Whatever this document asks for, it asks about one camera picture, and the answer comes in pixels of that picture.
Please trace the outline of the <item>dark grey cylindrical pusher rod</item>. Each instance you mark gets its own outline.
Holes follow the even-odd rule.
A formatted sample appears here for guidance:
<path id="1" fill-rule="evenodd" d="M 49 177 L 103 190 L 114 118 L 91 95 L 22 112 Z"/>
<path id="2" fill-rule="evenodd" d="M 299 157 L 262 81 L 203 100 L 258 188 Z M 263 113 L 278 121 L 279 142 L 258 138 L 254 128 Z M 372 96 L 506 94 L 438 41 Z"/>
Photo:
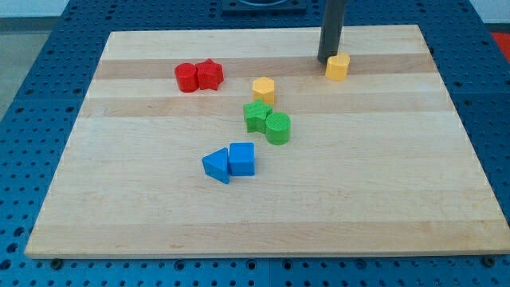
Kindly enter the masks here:
<path id="1" fill-rule="evenodd" d="M 335 56 L 343 29 L 347 0 L 326 0 L 320 42 L 317 53 L 319 63 L 326 65 L 328 58 Z"/>

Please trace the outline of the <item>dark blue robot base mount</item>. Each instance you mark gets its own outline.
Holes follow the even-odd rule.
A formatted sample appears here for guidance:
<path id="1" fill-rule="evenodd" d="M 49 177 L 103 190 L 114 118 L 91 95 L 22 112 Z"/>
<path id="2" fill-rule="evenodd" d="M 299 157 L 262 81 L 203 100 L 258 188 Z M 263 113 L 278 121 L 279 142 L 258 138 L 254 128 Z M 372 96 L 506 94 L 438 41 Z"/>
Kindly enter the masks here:
<path id="1" fill-rule="evenodd" d="M 221 0 L 222 14 L 304 12 L 307 0 Z"/>

